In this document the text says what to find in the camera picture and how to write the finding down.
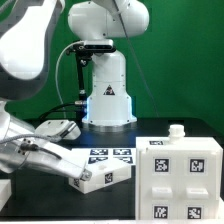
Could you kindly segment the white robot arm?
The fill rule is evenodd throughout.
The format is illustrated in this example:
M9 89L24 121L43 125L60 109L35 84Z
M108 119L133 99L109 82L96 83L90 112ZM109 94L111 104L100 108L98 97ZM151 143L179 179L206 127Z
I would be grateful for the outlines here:
M64 0L16 0L19 20L0 34L0 171L29 167L60 176L88 180L91 173L58 137L38 135L5 111L9 101L35 96L45 85L53 16Z

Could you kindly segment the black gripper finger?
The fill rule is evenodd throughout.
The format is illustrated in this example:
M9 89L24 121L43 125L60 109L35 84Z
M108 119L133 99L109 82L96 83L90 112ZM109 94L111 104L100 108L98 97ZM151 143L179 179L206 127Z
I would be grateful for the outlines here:
M83 172L82 172L82 175L80 177L81 180L83 181L89 181L92 177L92 172L85 169Z

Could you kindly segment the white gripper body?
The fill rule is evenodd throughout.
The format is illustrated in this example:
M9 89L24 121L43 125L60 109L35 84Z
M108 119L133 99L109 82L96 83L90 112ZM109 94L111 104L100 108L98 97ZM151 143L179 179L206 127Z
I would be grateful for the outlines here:
M80 179L87 169L84 159L51 142L43 145L23 141L19 152L25 157L23 168L31 168L60 176Z

